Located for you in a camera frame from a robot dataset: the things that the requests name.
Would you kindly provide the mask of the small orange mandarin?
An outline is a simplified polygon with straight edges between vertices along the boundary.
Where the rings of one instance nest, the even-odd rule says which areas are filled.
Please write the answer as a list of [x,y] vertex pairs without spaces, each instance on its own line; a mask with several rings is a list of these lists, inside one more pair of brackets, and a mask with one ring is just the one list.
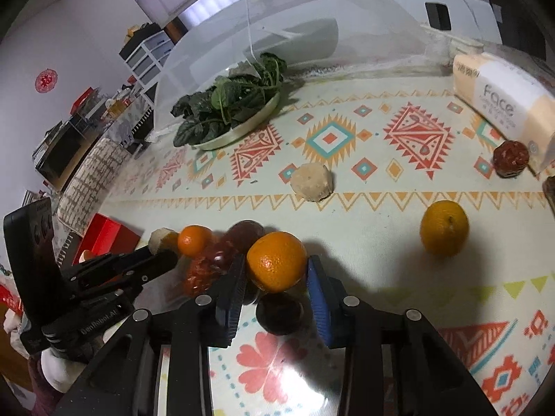
[[196,257],[213,241],[214,233],[210,228],[192,224],[178,234],[178,249],[186,257]]

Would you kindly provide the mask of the red tray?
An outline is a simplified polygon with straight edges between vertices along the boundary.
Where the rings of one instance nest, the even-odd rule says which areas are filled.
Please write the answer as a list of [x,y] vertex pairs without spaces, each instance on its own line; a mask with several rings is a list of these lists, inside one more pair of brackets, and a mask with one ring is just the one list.
[[139,234],[126,225],[96,213],[86,229],[72,263],[79,263],[83,251],[90,251],[94,257],[105,253],[131,253],[136,249],[139,240]]

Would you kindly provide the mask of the large orange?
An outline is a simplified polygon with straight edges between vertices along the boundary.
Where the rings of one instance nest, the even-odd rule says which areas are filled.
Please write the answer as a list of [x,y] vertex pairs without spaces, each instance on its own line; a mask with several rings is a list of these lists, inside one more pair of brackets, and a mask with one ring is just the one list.
[[264,235],[247,252],[250,279],[268,293],[283,292],[295,286],[305,276],[307,264],[304,244],[288,232]]

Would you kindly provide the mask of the dark red plum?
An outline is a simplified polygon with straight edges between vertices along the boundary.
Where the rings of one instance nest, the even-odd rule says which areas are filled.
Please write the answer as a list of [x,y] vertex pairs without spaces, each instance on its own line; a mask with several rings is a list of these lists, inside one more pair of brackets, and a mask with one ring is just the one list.
[[239,253],[247,253],[252,245],[265,235],[264,227],[252,220],[234,224],[226,233],[226,240]]

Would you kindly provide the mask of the beige round peeled fruit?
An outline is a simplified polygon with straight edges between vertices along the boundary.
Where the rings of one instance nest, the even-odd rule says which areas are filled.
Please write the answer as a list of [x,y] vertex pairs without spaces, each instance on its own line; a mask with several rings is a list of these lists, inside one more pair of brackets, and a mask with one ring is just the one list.
[[293,192],[310,202],[319,202],[330,196],[334,190],[333,177],[321,163],[305,163],[298,167],[291,177]]

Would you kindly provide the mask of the red wrinkled date fruit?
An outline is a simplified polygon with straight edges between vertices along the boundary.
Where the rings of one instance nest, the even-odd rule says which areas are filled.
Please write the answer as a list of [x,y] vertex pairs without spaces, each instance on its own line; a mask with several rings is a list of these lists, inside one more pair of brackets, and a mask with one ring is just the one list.
[[505,141],[493,152],[493,166],[498,176],[511,179],[518,176],[528,166],[530,153],[518,141]]

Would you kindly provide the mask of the beige fruit piece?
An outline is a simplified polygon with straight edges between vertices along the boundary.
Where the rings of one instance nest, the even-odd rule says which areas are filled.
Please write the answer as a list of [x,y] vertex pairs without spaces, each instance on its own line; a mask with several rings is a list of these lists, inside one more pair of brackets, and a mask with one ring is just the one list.
[[171,251],[180,255],[178,248],[179,234],[168,228],[159,228],[152,232],[148,240],[148,250],[151,254],[161,253],[163,251]]

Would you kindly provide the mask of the patterned chair cushion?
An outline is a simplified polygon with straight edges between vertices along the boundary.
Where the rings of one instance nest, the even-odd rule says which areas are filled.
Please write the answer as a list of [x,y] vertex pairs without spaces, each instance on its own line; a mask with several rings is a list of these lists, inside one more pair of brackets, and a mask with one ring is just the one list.
[[83,236],[131,154],[110,138],[101,138],[86,155],[62,193],[57,207],[61,224]]

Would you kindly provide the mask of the patterned tablecloth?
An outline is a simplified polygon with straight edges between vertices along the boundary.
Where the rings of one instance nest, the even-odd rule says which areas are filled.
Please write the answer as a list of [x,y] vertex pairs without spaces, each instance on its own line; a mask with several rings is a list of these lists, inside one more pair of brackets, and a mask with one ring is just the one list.
[[[120,172],[101,212],[142,237],[243,220],[285,231],[377,309],[420,310],[501,415],[530,415],[554,370],[554,216],[542,179],[501,179],[501,137],[452,79],[321,81],[242,141],[203,153],[162,137]],[[297,196],[292,173],[321,163],[328,198]],[[454,257],[420,240],[427,208],[458,203],[469,237]]]

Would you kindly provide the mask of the plate of green spinach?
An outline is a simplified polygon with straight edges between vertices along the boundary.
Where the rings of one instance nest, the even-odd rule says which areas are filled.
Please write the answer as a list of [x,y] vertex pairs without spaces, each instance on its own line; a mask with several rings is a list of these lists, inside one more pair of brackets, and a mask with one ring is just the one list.
[[214,140],[253,118],[279,93],[288,68],[284,59],[264,52],[252,67],[253,73],[219,75],[206,90],[178,99],[170,111],[181,118],[174,147]]

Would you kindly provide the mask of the white mesh food cover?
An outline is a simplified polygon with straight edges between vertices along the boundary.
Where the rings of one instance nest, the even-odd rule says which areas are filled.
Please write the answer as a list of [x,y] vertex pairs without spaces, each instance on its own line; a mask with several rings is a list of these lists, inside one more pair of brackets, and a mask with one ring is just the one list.
[[292,76],[440,73],[449,41],[421,26],[394,0],[241,0],[191,29],[159,76],[154,128],[178,123],[172,106],[218,75],[264,53]]

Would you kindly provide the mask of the white drawer cabinet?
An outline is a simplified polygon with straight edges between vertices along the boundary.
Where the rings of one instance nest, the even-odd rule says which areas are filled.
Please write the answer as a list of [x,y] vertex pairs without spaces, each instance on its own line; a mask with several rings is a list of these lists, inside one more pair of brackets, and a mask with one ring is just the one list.
[[153,85],[167,61],[174,42],[157,24],[141,25],[119,51],[140,86]]

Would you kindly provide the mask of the red paper wall decoration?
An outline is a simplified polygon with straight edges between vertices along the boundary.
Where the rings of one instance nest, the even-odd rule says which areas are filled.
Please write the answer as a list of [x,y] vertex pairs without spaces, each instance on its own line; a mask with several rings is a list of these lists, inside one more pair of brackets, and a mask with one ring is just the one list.
[[48,93],[56,87],[57,80],[58,74],[55,70],[45,69],[35,79],[35,90],[40,94]]

